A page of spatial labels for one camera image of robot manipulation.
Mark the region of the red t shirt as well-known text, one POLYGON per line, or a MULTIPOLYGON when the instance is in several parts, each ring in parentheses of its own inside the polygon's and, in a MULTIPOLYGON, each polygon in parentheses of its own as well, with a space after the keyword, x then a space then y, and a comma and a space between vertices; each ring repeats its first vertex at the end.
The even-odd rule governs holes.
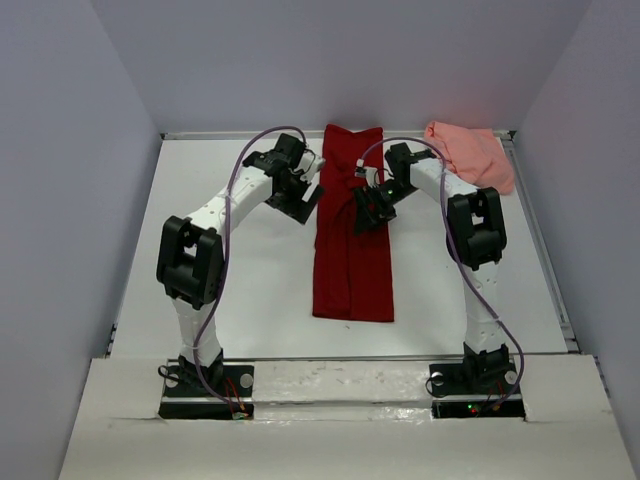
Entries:
POLYGON ((383 139, 375 127, 352 132, 329 124, 324 131, 324 189, 317 214, 312 315, 319 318, 394 321, 392 262, 388 228, 355 233, 354 191, 367 182, 355 176, 356 162, 383 139))

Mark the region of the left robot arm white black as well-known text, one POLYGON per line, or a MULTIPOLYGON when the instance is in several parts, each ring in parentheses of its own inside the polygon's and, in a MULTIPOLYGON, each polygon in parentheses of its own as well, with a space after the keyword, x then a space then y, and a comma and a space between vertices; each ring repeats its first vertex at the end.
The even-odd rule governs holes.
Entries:
POLYGON ((324 193, 313 183, 325 165, 299 131, 278 129, 266 152, 247 144, 225 187, 185 217, 162 227, 156 278, 171 299, 182 340, 176 380, 209 395, 224 379, 224 356, 214 316, 224 292, 231 234, 258 206, 266 204, 305 224, 324 193))

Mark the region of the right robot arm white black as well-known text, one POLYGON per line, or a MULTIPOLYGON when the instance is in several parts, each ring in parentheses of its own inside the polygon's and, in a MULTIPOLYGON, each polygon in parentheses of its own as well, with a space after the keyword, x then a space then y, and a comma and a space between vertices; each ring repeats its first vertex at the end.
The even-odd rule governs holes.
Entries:
POLYGON ((384 154, 390 176, 380 178, 367 153, 357 160, 354 175, 365 184, 354 191, 356 234, 387 225, 395 206, 417 191, 438 203, 445 245, 463 282, 466 331, 459 362, 431 366, 427 391, 436 398, 450 395, 497 395, 507 390, 516 373, 509 347, 513 341, 500 320, 498 267, 507 245, 501 196, 481 188, 447 167, 445 155, 433 144, 410 149, 410 138, 395 137, 384 154))

